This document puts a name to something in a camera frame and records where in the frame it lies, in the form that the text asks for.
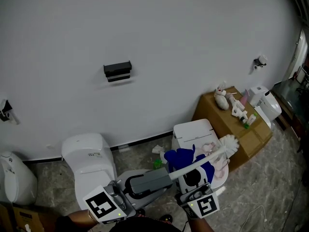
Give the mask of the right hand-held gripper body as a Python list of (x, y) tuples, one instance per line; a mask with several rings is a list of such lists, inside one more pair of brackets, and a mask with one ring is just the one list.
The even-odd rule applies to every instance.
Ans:
[(217, 194), (212, 192), (210, 183), (186, 194), (178, 193), (175, 199), (190, 219), (205, 218), (220, 210)]

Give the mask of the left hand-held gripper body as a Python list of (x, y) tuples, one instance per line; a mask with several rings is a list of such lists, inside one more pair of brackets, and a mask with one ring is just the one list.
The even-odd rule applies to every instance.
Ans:
[(83, 197), (88, 211), (102, 224), (124, 221), (137, 214), (116, 181), (107, 186), (98, 186)]

